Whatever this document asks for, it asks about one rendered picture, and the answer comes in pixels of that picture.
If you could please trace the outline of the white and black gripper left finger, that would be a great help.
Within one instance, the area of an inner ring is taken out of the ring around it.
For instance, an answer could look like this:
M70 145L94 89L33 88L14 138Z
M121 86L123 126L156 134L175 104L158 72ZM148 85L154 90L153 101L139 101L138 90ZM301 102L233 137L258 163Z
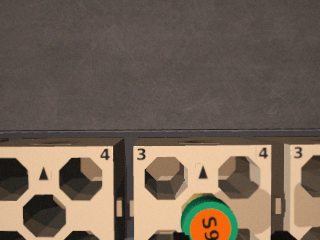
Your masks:
M173 240L190 240L190 237L184 232L173 232Z

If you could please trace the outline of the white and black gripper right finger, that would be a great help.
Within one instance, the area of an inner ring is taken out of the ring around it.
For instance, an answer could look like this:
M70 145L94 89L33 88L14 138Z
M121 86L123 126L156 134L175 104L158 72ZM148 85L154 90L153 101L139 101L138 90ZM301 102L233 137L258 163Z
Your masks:
M270 240L297 240L293 235L288 231L275 231L274 234L271 234Z

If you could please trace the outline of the beige block with numbered holes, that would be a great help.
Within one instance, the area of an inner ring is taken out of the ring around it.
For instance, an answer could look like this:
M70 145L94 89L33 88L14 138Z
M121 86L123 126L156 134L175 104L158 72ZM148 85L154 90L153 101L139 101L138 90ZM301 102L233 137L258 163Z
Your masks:
M265 136L271 145L271 234L320 240L320 136Z

